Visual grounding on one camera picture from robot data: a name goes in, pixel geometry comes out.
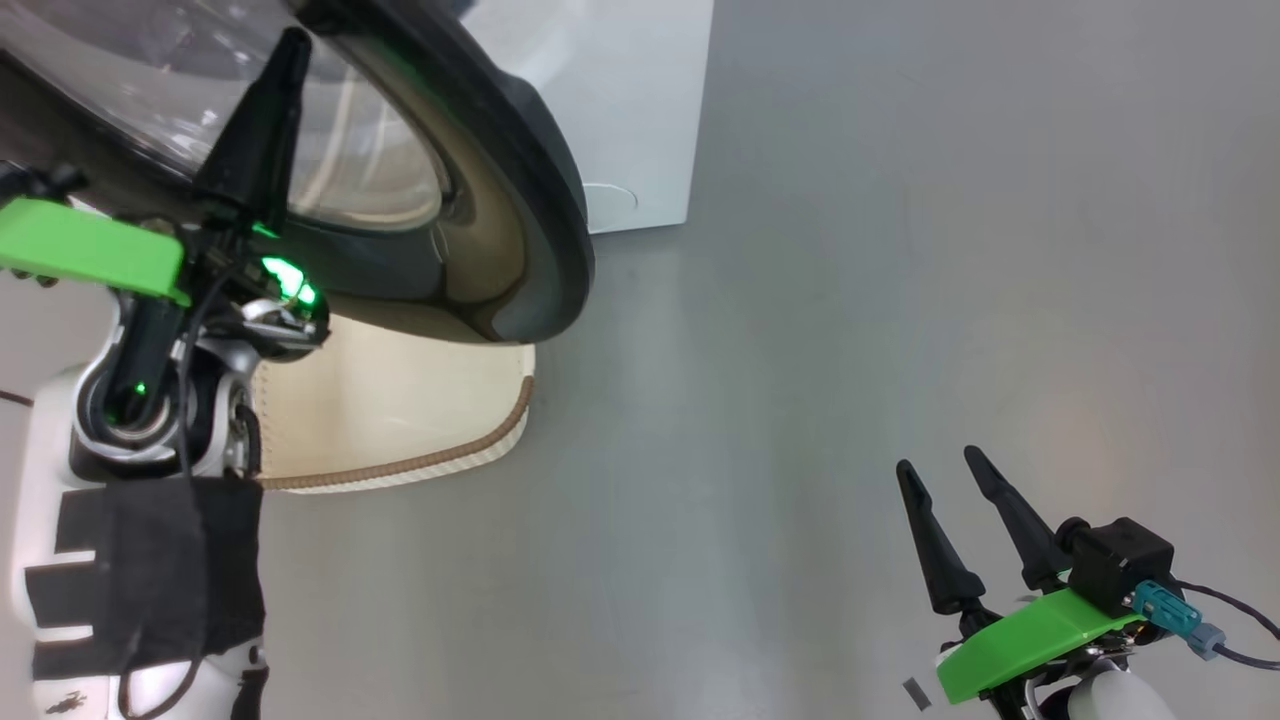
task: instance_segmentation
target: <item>green led light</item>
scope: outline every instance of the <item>green led light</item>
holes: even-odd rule
[[[270,237],[271,240],[280,240],[280,236],[278,236],[274,232],[271,232],[271,229],[268,228],[266,225],[264,225],[262,223],[253,223],[253,232],[256,232],[257,234],[265,234],[266,237]]]
[[[283,258],[262,258],[262,266],[275,275],[280,283],[280,300],[291,301],[297,299],[302,305],[315,305],[316,290],[308,284],[302,270],[289,264]]]

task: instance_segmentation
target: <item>green plastic mount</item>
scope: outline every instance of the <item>green plastic mount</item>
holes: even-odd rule
[[[0,266],[101,283],[183,307],[175,287],[186,251],[177,240],[74,208],[19,197],[0,208]]]
[[[1140,615],[1108,618],[1070,589],[1061,589],[966,639],[938,665],[938,680],[951,705],[965,702],[1138,621]]]

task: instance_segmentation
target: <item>washing machine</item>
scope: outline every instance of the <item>washing machine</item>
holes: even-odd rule
[[[686,217],[710,0],[0,0],[0,160],[111,215],[191,187],[284,28],[315,38],[288,222],[337,314],[463,342],[573,322],[589,234]]]

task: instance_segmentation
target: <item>washing machine door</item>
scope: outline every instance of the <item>washing machine door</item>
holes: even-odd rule
[[[577,168],[526,82],[445,0],[0,0],[0,160],[72,163],[110,214],[200,218],[191,178],[280,32],[317,38],[279,237],[330,307],[462,342],[577,316]]]

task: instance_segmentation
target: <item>brown piping trim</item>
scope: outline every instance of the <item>brown piping trim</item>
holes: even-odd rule
[[[384,465],[374,465],[372,468],[361,468],[360,470],[324,473],[319,475],[297,475],[293,478],[259,478],[259,482],[262,483],[262,488],[270,491],[344,486],[348,483],[361,483],[365,480],[384,478],[387,475],[398,475],[401,473],[421,470],[422,468],[430,468],[431,465],[440,465],[468,455],[484,452],[494,445],[498,445],[498,442],[516,429],[516,425],[520,424],[520,419],[525,415],[525,411],[529,410],[529,402],[532,397],[534,377],[525,375],[524,382],[520,384],[520,396],[516,398],[516,406],[511,409],[511,414],[507,415],[502,424],[494,428],[489,434],[463,445],[449,447],[447,450],[439,450],[419,457],[410,457],[408,460],[401,460],[398,462],[387,462]]]

